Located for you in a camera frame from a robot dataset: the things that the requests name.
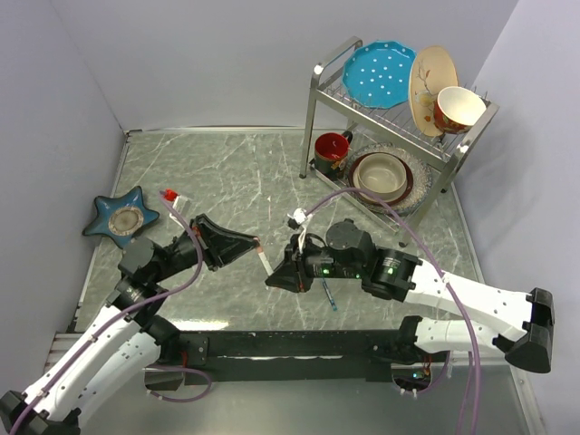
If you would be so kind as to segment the white orange-tipped marker pen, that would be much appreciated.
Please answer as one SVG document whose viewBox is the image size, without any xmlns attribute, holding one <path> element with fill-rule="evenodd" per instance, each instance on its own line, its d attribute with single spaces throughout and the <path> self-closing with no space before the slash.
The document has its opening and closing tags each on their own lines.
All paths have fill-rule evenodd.
<svg viewBox="0 0 580 435">
<path fill-rule="evenodd" d="M 263 251 L 259 251 L 258 252 L 258 257 L 261 260 L 261 263 L 262 263 L 262 265 L 263 265 L 263 267 L 264 267 L 264 269 L 266 271 L 266 274 L 268 276 L 272 275 L 273 274 L 273 268 L 271 267 L 271 264 L 268 261 L 268 259 L 266 257 L 266 254 Z"/>
</svg>

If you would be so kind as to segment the blue marker pen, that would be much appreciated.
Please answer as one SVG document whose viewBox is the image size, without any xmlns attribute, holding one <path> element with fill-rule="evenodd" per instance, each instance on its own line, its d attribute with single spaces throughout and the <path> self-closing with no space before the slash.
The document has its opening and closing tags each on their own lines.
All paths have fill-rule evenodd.
<svg viewBox="0 0 580 435">
<path fill-rule="evenodd" d="M 330 306 L 332 307 L 333 311 L 336 312 L 337 309 L 338 309 L 337 308 L 337 305 L 336 305 L 336 303 L 334 301 L 334 297 L 332 295 L 332 292 L 330 290 L 330 287 L 328 286 L 328 284 L 327 284 L 327 282 L 326 282 L 326 280 L 324 278 L 322 279 L 322 286 L 323 286 L 324 292 L 326 294 L 326 297 L 327 297 L 327 299 L 329 301 Z"/>
</svg>

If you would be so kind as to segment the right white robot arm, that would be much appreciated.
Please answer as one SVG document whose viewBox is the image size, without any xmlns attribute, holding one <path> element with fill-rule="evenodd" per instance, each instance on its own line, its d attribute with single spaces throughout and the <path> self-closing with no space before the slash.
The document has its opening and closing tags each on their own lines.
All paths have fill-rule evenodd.
<svg viewBox="0 0 580 435">
<path fill-rule="evenodd" d="M 266 285 L 305 293 L 316 279 L 357 280 L 374 297 L 456 316 L 453 321 L 410 320 L 412 330 L 396 340 L 398 354 L 407 361 L 425 353 L 482 351 L 501 353 L 527 372 L 550 372 L 555 307 L 549 291 L 509 291 L 439 271 L 425 259 L 377 246 L 350 219 L 330 226 L 321 245 L 317 239 L 312 233 L 292 235 Z"/>
</svg>

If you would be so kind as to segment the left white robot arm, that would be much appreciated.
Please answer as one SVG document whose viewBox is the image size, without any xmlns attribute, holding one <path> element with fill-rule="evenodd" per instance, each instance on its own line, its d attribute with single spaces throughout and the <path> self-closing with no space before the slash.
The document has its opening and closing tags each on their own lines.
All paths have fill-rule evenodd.
<svg viewBox="0 0 580 435">
<path fill-rule="evenodd" d="M 78 434 L 99 407 L 135 372 L 173 362 L 181 331 L 158 314 L 170 292 L 160 282 L 193 268 L 228 266 L 256 249 L 255 236 L 225 229 L 206 215 L 193 218 L 167 246 L 137 237 L 124 247 L 121 278 L 84 334 L 25 391 L 1 399 L 10 434 Z"/>
</svg>

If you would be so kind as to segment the blue star-shaped dish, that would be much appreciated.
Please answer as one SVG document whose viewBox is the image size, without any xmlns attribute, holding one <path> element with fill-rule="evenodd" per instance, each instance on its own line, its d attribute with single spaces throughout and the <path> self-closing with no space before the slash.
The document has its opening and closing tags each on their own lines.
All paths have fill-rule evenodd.
<svg viewBox="0 0 580 435">
<path fill-rule="evenodd" d="M 107 237 L 118 248 L 124 248 L 137 233 L 160 217 L 158 211 L 145 205 L 141 186 L 117 198 L 97 196 L 93 205 L 96 216 L 82 234 Z"/>
</svg>

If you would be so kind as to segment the red black mug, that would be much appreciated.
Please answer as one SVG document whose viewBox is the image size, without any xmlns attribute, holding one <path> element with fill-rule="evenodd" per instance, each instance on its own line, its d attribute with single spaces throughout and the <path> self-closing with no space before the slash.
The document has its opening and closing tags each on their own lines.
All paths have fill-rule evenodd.
<svg viewBox="0 0 580 435">
<path fill-rule="evenodd" d="M 334 177 L 341 171 L 341 164 L 347 158 L 353 133 L 327 132 L 314 144 L 314 167 L 327 177 Z"/>
</svg>

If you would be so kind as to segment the steel dish rack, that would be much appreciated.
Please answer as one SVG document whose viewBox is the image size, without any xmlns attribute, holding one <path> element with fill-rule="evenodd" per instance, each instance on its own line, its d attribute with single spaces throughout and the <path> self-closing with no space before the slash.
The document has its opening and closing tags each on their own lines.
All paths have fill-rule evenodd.
<svg viewBox="0 0 580 435">
<path fill-rule="evenodd" d="M 362 39 L 353 36 L 315 65 L 310 80 L 299 177 L 304 179 L 314 170 L 312 135 L 316 106 L 321 103 L 346 118 L 346 129 L 354 134 L 357 149 L 369 145 L 392 145 L 405 150 L 427 167 L 429 181 L 423 197 L 418 205 L 402 212 L 406 225 L 417 230 L 439 194 L 452 189 L 459 170 L 498 113 L 499 106 L 483 97 L 486 110 L 471 130 L 457 135 L 441 133 L 431 137 L 425 127 L 416 125 L 406 101 L 383 108 L 372 103 L 371 96 L 366 101 L 354 98 L 343 84 L 345 65 L 338 67 L 326 79 L 322 78 L 324 71 L 341 57 L 346 55 L 352 60 L 371 50 L 370 44 L 364 44 Z"/>
</svg>

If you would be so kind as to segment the blue polka-dot plate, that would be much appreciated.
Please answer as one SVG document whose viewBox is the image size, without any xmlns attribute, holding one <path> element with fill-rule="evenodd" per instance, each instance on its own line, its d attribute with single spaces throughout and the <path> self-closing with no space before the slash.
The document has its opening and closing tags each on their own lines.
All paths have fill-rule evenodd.
<svg viewBox="0 0 580 435">
<path fill-rule="evenodd" d="M 371 109 L 388 110 L 408 100 L 416 53 L 396 41 L 376 41 L 357 48 L 343 65 L 347 95 Z"/>
</svg>

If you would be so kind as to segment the red white bowl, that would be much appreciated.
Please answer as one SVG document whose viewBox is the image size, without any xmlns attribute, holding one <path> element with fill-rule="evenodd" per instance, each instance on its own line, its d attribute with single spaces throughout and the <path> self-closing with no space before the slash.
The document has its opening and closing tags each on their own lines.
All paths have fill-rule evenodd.
<svg viewBox="0 0 580 435">
<path fill-rule="evenodd" d="M 464 133 L 477 123 L 486 109 L 485 102 L 476 93 L 449 86 L 439 92 L 434 103 L 434 124 L 444 133 Z"/>
</svg>

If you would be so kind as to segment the cream floral plate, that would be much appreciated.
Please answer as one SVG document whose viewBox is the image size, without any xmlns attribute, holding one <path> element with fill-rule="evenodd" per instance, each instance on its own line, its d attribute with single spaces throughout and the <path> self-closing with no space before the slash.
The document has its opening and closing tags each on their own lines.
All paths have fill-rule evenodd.
<svg viewBox="0 0 580 435">
<path fill-rule="evenodd" d="M 420 133 L 428 137 L 443 134 L 434 123 L 434 104 L 441 90 L 458 84 L 455 63 L 445 48 L 433 45 L 416 55 L 411 67 L 408 102 Z"/>
</svg>

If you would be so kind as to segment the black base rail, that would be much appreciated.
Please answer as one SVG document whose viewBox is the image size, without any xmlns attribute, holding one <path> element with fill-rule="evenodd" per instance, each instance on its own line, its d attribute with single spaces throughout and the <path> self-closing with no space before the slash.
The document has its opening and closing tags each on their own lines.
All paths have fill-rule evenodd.
<svg viewBox="0 0 580 435">
<path fill-rule="evenodd" d="M 392 366 L 439 363 L 400 330 L 183 332 L 158 363 L 197 369 L 214 382 L 364 379 L 390 382 Z"/>
</svg>

